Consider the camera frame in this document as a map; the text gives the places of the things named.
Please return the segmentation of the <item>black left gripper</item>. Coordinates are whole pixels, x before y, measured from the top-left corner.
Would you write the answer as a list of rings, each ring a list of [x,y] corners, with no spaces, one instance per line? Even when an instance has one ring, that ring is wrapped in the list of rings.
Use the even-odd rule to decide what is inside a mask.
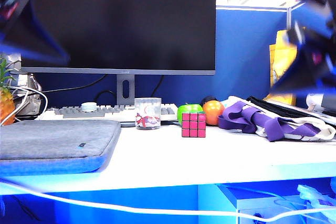
[[[70,56],[37,19],[31,0],[1,0],[1,50],[25,65],[66,65]]]

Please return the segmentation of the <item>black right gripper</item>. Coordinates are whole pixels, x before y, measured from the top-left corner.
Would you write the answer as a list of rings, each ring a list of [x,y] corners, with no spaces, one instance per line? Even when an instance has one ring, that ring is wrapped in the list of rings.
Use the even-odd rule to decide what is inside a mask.
[[[297,56],[270,93],[335,94],[335,44],[318,32],[295,24]]]

